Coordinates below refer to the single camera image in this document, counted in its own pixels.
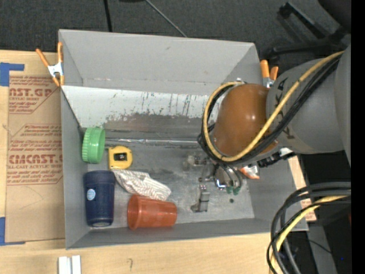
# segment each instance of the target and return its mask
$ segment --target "yellow tape measure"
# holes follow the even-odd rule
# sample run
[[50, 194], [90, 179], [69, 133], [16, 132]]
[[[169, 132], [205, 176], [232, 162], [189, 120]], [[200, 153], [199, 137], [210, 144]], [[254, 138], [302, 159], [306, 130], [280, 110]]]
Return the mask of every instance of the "yellow tape measure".
[[125, 146], [109, 148], [109, 169], [118, 168], [125, 170], [131, 166], [133, 161], [132, 151]]

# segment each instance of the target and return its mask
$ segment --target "blue tape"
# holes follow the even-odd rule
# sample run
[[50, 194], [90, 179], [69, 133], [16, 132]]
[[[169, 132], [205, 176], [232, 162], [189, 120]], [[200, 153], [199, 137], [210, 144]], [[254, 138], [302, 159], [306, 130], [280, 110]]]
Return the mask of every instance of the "blue tape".
[[0, 86], [9, 86], [10, 71], [24, 71], [24, 64], [0, 63]]
[[0, 247], [2, 245], [10, 245], [10, 244], [24, 244], [24, 242], [5, 243], [5, 217], [0, 217]]

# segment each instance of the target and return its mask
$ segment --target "yellow cable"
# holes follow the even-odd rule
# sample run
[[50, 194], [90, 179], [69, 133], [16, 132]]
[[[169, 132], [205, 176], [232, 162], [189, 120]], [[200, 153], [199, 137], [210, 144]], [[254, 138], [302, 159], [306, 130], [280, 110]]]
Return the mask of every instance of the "yellow cable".
[[328, 61], [332, 60], [333, 58], [336, 58], [336, 57], [340, 56], [342, 53], [343, 53], [343, 51], [338, 52], [338, 53], [335, 53], [333, 55], [330, 55], [330, 56], [322, 59], [321, 61], [319, 61], [315, 65], [313, 65], [311, 68], [309, 68], [293, 84], [293, 86], [285, 94], [285, 96], [280, 101], [280, 103], [277, 106], [277, 108], [274, 110], [274, 112], [272, 113], [272, 115], [270, 116], [270, 118], [266, 121], [265, 125], [260, 130], [260, 132], [257, 134], [257, 136], [252, 140], [252, 142], [242, 152], [240, 152], [239, 154], [237, 154], [235, 156], [225, 156], [225, 155], [221, 154], [218, 150], [216, 150], [216, 148], [214, 147], [214, 145], [210, 141], [209, 131], [208, 131], [208, 111], [209, 111], [210, 104], [212, 103], [212, 100], [216, 96], [216, 94], [218, 92], [220, 92], [223, 88], [227, 87], [227, 86], [237, 85], [237, 82], [225, 83], [222, 86], [220, 86], [218, 89], [216, 89], [214, 91], [214, 93], [212, 93], [211, 96], [208, 99], [208, 102], [207, 102], [207, 104], [205, 106], [205, 109], [204, 109], [203, 119], [202, 119], [202, 121], [203, 121], [203, 132], [204, 132], [204, 136], [205, 136], [205, 139], [206, 139], [206, 143], [207, 143], [209, 149], [211, 150], [211, 152], [217, 158], [221, 159], [224, 162], [233, 162], [233, 161], [238, 160], [241, 157], [245, 156], [248, 152], [250, 152], [255, 147], [255, 145], [259, 142], [259, 140], [262, 138], [262, 136], [267, 131], [267, 129], [269, 129], [270, 125], [272, 124], [272, 122], [274, 121], [274, 119], [276, 118], [276, 116], [279, 114], [279, 112], [282, 110], [282, 108], [286, 104], [286, 102], [289, 100], [289, 98], [291, 97], [291, 95], [293, 94], [293, 92], [298, 88], [299, 84], [302, 83], [315, 70], [317, 70], [318, 68], [322, 67], [324, 64], [326, 64]]
[[[342, 199], [342, 198], [345, 198], [345, 197], [347, 197], [347, 196], [327, 196], [327, 197], [323, 197], [323, 198], [317, 200], [316, 202], [314, 202], [314, 204], [321, 203], [321, 202], [333, 202], [333, 201], [336, 201], [338, 199]], [[305, 209], [300, 215], [297, 216], [297, 218], [295, 218], [293, 220], [292, 223], [290, 223], [290, 225], [279, 235], [279, 238], [276, 242], [276, 247], [277, 247], [278, 251], [280, 251], [281, 245], [284, 242], [284, 240], [286, 239], [286, 237], [288, 236], [288, 234], [302, 220], [302, 218], [305, 215], [307, 215], [309, 212], [312, 212], [312, 211], [316, 210], [320, 206], [321, 205], [319, 204], [319, 205], [316, 205], [316, 206], [309, 207], [309, 208]], [[271, 262], [272, 266], [275, 267], [275, 256], [273, 255], [273, 253], [271, 253], [270, 262]]]

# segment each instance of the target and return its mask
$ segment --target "bin floor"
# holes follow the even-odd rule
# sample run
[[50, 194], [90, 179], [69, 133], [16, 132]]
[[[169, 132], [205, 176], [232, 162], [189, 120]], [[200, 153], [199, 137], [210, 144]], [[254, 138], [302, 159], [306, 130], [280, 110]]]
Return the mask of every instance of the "bin floor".
[[[250, 192], [244, 180], [238, 195], [220, 191], [213, 182], [206, 182], [210, 192], [207, 212], [193, 212], [199, 196], [199, 178], [207, 174], [204, 166], [186, 166], [189, 155], [204, 156], [197, 143], [188, 141], [107, 140], [106, 151], [100, 164], [89, 164], [88, 170], [108, 169], [108, 146], [122, 145], [132, 150], [133, 163], [129, 170], [148, 172], [150, 176], [168, 186], [171, 194], [167, 201], [177, 206], [176, 223], [194, 223], [214, 220], [254, 218]], [[127, 227], [127, 205], [131, 197], [118, 182], [115, 187], [114, 222], [110, 228]]]

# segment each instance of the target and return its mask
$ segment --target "green lid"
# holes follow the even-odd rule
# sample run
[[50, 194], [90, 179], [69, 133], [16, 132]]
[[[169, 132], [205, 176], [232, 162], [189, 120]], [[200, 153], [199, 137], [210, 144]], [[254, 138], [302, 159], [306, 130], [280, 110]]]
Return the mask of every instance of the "green lid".
[[102, 161], [105, 147], [105, 131], [102, 128], [86, 129], [82, 143], [82, 160], [89, 163]]

